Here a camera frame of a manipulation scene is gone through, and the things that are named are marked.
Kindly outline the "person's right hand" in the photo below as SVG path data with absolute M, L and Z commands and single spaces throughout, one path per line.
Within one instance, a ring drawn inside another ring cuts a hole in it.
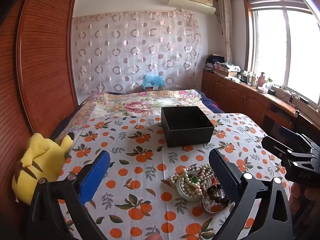
M 289 206 L 292 215 L 298 212 L 304 199 L 319 202 L 319 188 L 307 187 L 306 189 L 302 189 L 299 184 L 293 183 L 289 197 Z

